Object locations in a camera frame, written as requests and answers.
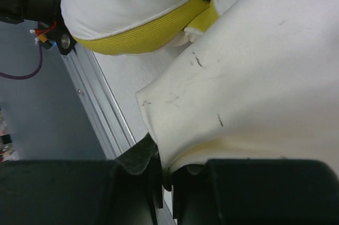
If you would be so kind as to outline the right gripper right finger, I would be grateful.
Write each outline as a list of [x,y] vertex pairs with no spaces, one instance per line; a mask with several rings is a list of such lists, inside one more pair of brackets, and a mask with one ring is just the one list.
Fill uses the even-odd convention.
[[172,207],[176,220],[212,219],[211,166],[187,165],[172,174]]

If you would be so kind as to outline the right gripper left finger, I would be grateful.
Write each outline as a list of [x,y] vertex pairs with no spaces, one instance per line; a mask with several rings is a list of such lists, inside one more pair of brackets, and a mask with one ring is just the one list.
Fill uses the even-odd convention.
[[151,192],[156,208],[163,208],[163,179],[158,146],[147,133],[115,161],[132,176],[146,174],[146,192]]

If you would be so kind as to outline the white pillow yellow edge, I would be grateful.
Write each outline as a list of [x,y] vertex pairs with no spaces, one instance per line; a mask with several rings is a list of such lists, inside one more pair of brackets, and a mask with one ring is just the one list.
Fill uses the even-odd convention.
[[71,36],[103,55],[139,55],[181,46],[218,19],[205,0],[61,0]]

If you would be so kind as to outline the cream pillowcase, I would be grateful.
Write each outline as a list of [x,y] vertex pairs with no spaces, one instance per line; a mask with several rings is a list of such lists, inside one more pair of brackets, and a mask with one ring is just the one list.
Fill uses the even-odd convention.
[[338,171],[338,0],[238,0],[137,100],[164,174],[213,158]]

